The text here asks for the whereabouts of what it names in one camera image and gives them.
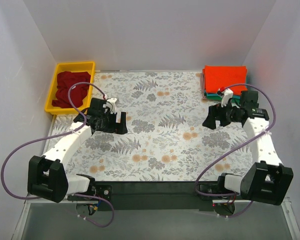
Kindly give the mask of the orange t shirt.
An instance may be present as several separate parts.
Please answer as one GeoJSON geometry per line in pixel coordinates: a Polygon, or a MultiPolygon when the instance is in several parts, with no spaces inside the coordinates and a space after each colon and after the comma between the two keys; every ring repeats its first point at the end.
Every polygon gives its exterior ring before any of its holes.
{"type": "Polygon", "coordinates": [[[217,94],[221,88],[234,84],[245,84],[246,66],[209,66],[202,69],[204,88],[207,94],[217,94]]]}

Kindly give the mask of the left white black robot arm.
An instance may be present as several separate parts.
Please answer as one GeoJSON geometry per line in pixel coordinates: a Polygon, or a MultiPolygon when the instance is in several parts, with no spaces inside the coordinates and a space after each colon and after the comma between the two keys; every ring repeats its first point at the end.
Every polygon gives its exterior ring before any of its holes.
{"type": "Polygon", "coordinates": [[[96,196],[94,178],[85,174],[67,176],[66,166],[79,147],[95,132],[124,135],[128,129],[126,113],[117,122],[117,99],[92,98],[86,113],[78,114],[63,136],[42,156],[33,156],[28,164],[28,193],[59,203],[66,196],[79,193],[85,200],[96,196]]]}

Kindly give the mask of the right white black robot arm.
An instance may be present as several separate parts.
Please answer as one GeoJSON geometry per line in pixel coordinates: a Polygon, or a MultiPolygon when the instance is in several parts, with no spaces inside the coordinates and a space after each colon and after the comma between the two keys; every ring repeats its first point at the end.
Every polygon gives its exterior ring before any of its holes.
{"type": "Polygon", "coordinates": [[[290,167],[285,167],[278,157],[269,130],[270,118],[268,112],[259,107],[258,92],[243,90],[239,106],[233,106],[231,103],[231,89],[220,89],[218,95],[221,96],[221,103],[209,107],[208,116],[202,125],[214,130],[217,121],[222,127],[231,123],[241,123],[248,137],[252,166],[243,175],[223,173],[219,176],[217,195],[227,199],[236,193],[244,200],[280,205],[294,173],[290,167]]]}

